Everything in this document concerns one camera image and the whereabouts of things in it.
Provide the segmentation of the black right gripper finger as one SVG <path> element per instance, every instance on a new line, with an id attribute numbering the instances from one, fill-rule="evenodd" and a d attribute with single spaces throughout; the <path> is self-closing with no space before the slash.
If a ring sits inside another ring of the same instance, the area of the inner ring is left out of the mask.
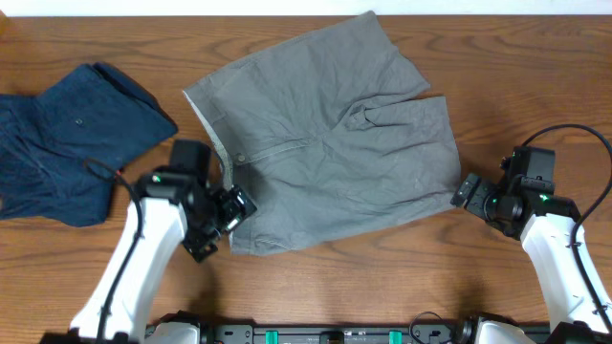
<path id="1" fill-rule="evenodd" d="M 486 180 L 480 180 L 470 185 L 465 209 L 485 222 L 495 218 L 498 201 L 498 187 Z"/>
<path id="2" fill-rule="evenodd" d="M 481 183 L 481 178 L 473 173 L 468 174 L 453 194 L 450 204 L 455 207 L 464 207 L 472 199 L 476 189 Z"/>

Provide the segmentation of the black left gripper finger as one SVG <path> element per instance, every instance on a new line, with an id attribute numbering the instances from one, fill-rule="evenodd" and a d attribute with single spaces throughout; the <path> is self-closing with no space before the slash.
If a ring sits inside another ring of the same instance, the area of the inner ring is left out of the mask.
<path id="1" fill-rule="evenodd" d="M 257 207 L 249 195 L 236 184 L 223 195 L 222 210 L 223 231 L 232 233 L 257 210 Z"/>
<path id="2" fill-rule="evenodd" d="M 211 232 L 189 229 L 183 240 L 183 246 L 196 263 L 202 263 L 218 251 L 217 242 L 222 235 L 218 229 L 213 229 Z"/>

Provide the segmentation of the grey shorts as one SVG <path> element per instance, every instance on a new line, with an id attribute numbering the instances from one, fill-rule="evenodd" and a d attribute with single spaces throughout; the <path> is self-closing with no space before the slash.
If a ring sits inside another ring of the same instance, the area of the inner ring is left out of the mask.
<path id="1" fill-rule="evenodd" d="M 250 54 L 185 96 L 256 210 L 236 254 L 300 250 L 447 211 L 461 175 L 444 97 L 366 12 Z"/>

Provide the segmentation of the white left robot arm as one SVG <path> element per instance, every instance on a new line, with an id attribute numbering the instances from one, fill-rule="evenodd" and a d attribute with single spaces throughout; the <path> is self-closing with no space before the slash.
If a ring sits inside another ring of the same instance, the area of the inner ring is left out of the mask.
<path id="1" fill-rule="evenodd" d="M 196 262 L 217 249 L 256 210 L 237 185 L 211 188 L 195 168 L 162 166 L 129 187 L 120 241 L 86 305 L 66 333 L 44 333 L 44 343 L 200 343 L 200 320 L 176 312 L 147 329 L 154 297 L 177 247 Z"/>

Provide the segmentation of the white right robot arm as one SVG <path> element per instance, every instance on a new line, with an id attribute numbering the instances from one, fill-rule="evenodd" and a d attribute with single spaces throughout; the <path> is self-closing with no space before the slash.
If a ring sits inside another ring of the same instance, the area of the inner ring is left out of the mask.
<path id="1" fill-rule="evenodd" d="M 549 343 L 608 343 L 611 299 L 584 243 L 575 202 L 555 193 L 556 154 L 516 146 L 497 183 L 469 174 L 451 204 L 518 241 L 537 275 Z"/>

